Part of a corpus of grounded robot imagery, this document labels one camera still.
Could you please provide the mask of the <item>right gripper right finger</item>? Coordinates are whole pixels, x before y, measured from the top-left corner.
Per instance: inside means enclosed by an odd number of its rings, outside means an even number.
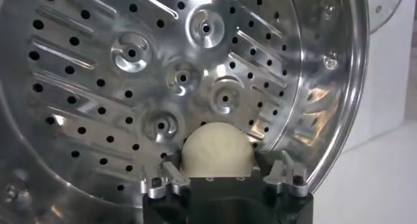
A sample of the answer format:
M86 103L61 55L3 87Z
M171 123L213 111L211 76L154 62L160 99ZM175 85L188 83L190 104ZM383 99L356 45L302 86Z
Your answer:
M274 188L277 194L288 191L295 197L308 195L306 167L290 157L287 151L255 151L255 162L263 175L263 182Z

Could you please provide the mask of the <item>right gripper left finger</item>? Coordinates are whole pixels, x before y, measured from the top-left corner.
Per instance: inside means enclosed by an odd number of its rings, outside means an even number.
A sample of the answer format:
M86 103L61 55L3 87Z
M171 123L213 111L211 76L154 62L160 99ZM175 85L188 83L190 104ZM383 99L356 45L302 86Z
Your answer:
M168 193L181 196L190 187L191 180L184 176L171 161L160 164L159 172L150 167L141 168L140 192L150 199L161 199Z

